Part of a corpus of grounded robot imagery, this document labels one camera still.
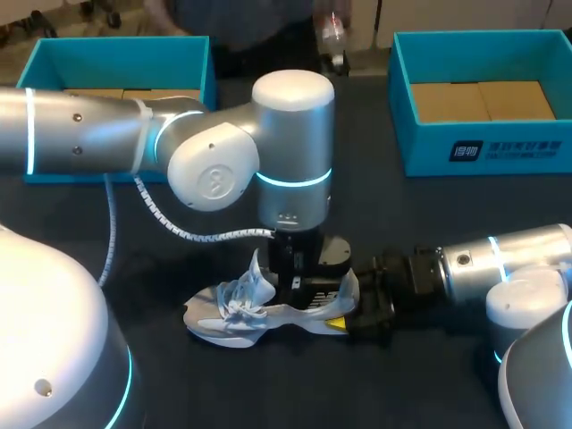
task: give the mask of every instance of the blue cardboard box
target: blue cardboard box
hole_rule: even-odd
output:
[[[476,82],[538,82],[553,119],[421,121],[412,86]],[[396,33],[389,97],[407,176],[572,172],[572,46],[559,30]]]
[[[215,109],[215,73],[209,39],[45,38],[36,44],[18,88],[198,89],[200,101]],[[146,181],[166,181],[143,172]],[[100,182],[101,175],[32,174],[30,183]],[[114,174],[114,181],[132,181]]]

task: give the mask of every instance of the plastic bottle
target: plastic bottle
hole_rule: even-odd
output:
[[[343,54],[346,50],[346,30],[336,12],[332,12],[324,19],[322,41],[328,54],[332,56],[332,64],[335,67],[342,66]]]

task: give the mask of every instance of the dark tablecloth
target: dark tablecloth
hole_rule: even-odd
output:
[[[570,177],[406,179],[386,80],[335,86],[332,211],[324,228],[349,240],[357,263],[391,244],[410,251],[417,243],[572,223]],[[248,101],[250,88],[222,84],[222,105]],[[150,192],[190,231],[258,225],[255,189],[213,214],[189,210],[164,185]],[[146,383],[152,429],[505,427],[496,367],[484,346],[484,306],[421,315],[425,328],[397,332],[389,348],[282,328],[252,349],[218,349],[187,334],[182,304],[242,273],[264,242],[187,243],[161,227],[134,186],[117,186],[115,196],[118,255],[105,294]],[[6,226],[99,276],[108,234],[103,186],[24,186],[3,178],[0,201]]]

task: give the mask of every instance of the white spiral cable wrap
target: white spiral cable wrap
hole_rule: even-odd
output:
[[[111,183],[109,174],[104,174],[105,194],[107,195],[107,205],[109,207],[109,244],[107,246],[107,256],[105,257],[104,269],[99,276],[97,284],[103,288],[109,273],[111,272],[112,264],[114,263],[115,255],[115,238],[117,236],[117,220],[115,209],[114,186]]]
[[[197,235],[184,231],[175,224],[173,224],[171,221],[169,221],[169,219],[167,219],[164,216],[164,214],[161,213],[161,210],[159,210],[159,207],[156,206],[155,202],[147,192],[147,188],[145,187],[143,180],[141,180],[141,178],[138,175],[133,175],[133,180],[135,181],[137,189],[139,190],[139,194],[143,198],[143,201],[145,201],[147,208],[150,210],[150,212],[153,214],[156,220],[159,221],[167,230],[181,237],[184,240],[196,241],[198,243],[216,243],[219,241],[244,239],[246,237],[263,237],[266,239],[274,238],[274,234],[271,230],[265,230],[262,228],[230,231],[215,235]]]

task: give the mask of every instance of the white sneaker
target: white sneaker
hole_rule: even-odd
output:
[[[262,275],[256,250],[250,268],[238,280],[203,289],[187,301],[183,320],[203,340],[236,349],[254,345],[266,331],[284,324],[296,324],[311,333],[343,335],[325,321],[355,308],[359,301],[358,278],[350,270],[332,302],[307,310],[287,304],[265,306],[275,294],[274,286]]]

